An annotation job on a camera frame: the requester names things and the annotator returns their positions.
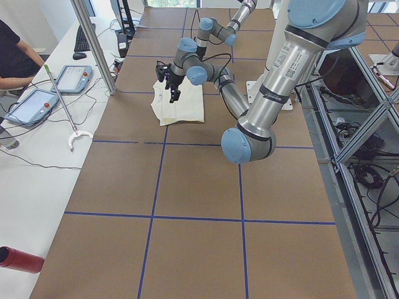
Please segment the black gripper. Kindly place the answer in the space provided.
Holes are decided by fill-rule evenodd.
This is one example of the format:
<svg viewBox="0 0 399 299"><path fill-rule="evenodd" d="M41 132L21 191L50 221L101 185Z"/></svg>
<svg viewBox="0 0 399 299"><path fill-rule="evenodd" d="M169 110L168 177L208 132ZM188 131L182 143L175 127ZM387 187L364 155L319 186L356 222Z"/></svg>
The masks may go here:
<svg viewBox="0 0 399 299"><path fill-rule="evenodd" d="M169 103L174 103L179 100L181 91L179 90L179 86L182 84L184 77L186 75L186 71L175 65L169 64L166 71L166 86L165 89L170 89L170 101Z"/></svg>

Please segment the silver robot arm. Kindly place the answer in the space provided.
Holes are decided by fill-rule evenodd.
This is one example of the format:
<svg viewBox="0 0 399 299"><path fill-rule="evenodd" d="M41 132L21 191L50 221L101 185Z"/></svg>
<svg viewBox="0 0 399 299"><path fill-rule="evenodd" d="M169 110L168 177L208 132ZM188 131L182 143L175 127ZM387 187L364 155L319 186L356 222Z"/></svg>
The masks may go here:
<svg viewBox="0 0 399 299"><path fill-rule="evenodd" d="M227 26L203 18L197 38L182 38L174 61L156 66L158 80L165 82L172 102L179 99L179 86L184 79L193 85L214 84L237 121L221 138L225 157L236 164L261 160L273 153L276 136L272 125L312 59L324 50L359 45L366 34L366 1L290 1L285 41L255 99L248 102L227 68L209 64L203 57L210 36L227 45L234 44L238 30L255 8L256 1L243 1Z"/></svg>
<svg viewBox="0 0 399 299"><path fill-rule="evenodd" d="M237 33L248 16L254 12L257 0L240 1L241 6L226 26L222 26L216 19L203 17L199 20L199 29L196 37L196 54L202 60L208 48L210 36L232 47L237 39Z"/></svg>

